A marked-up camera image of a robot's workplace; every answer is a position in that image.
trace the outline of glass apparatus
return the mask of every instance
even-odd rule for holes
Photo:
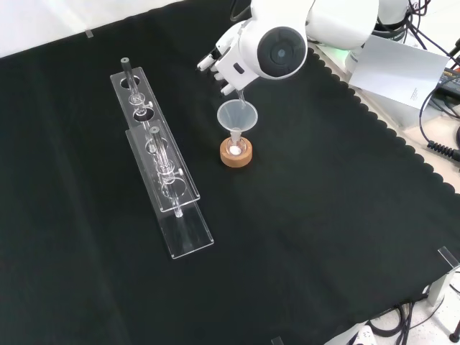
[[[214,243],[196,201],[200,198],[165,117],[141,68],[121,59],[111,81],[129,125],[126,131],[171,257]]]
[[[242,133],[251,129],[257,123],[257,118],[257,110],[252,104],[244,100],[241,93],[240,99],[232,99],[219,107],[217,119],[221,126],[230,132],[230,138],[223,143],[226,152],[221,150],[221,158],[225,164],[241,167],[251,160],[252,146],[247,139],[242,137]],[[232,165],[232,161],[237,161],[238,157],[245,157],[248,153],[250,153],[250,157],[244,164]]]

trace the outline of white surface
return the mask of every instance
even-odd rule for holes
[[[179,0],[0,1],[0,58]]]
[[[371,36],[359,55],[350,85],[421,109],[448,57]]]

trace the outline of funnel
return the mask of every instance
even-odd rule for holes
[[[221,158],[224,163],[233,167],[242,167],[249,163],[252,158],[252,146],[247,139],[242,138],[242,132],[251,129],[257,123],[255,107],[241,99],[232,99],[220,106],[217,119],[231,135],[222,143],[225,152],[221,149]],[[230,165],[229,160],[238,161],[237,166]]]

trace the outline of power strip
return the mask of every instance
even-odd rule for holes
[[[377,345],[375,340],[374,333],[369,326],[364,326],[358,332],[358,336],[354,340],[353,345]]]

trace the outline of table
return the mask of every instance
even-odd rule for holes
[[[224,100],[194,66],[231,25],[227,5],[173,4],[0,60],[6,343],[324,344],[445,274],[439,247],[460,253],[458,196],[312,52],[246,91],[252,164],[219,162]],[[216,241],[176,262],[110,84],[124,56]]]

